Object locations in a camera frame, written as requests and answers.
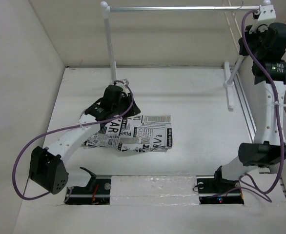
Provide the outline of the newspaper print trousers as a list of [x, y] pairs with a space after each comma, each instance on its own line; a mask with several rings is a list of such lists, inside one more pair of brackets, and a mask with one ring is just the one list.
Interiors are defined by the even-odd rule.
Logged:
[[83, 144], [84, 148], [113, 148], [120, 152], [167, 151], [173, 146], [170, 115], [136, 115], [104, 124]]

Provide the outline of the beige wire clothes hanger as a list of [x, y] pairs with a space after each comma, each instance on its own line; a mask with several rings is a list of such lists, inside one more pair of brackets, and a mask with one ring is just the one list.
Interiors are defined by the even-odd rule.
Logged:
[[240, 13], [240, 11], [238, 11], [238, 10], [225, 12], [225, 19], [227, 20], [232, 38], [236, 44], [238, 44], [239, 38], [242, 37], [240, 21], [237, 18], [238, 13]]

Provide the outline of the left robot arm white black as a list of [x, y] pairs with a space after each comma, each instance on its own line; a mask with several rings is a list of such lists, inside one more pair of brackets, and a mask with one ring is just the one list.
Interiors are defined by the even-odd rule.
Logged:
[[36, 147], [31, 153], [29, 178], [58, 194], [70, 178], [66, 170], [69, 158], [93, 134], [106, 124], [140, 113], [128, 84], [117, 80], [108, 85], [103, 97], [88, 107], [74, 126], [64, 127], [65, 134], [47, 147]]

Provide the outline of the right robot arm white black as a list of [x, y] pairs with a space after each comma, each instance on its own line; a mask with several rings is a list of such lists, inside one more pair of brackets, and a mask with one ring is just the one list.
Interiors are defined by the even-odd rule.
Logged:
[[261, 25], [251, 33], [247, 26], [239, 39], [239, 54], [253, 58], [252, 73], [258, 96], [256, 134], [253, 143], [241, 143], [238, 156], [214, 173], [213, 188], [218, 192], [232, 189], [240, 176], [286, 159], [283, 111], [286, 92], [286, 24]]

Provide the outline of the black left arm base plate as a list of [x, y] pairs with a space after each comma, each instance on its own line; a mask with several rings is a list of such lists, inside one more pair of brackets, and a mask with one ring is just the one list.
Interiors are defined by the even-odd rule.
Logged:
[[73, 187], [67, 188], [64, 203], [66, 205], [109, 205], [111, 190], [111, 176], [97, 176], [96, 182], [91, 188]]

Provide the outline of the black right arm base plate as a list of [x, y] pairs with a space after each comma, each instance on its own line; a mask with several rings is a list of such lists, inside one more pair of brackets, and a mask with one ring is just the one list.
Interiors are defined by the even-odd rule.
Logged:
[[200, 205], [242, 204], [244, 199], [237, 181], [218, 182], [214, 176], [196, 176], [193, 191], [199, 196]]

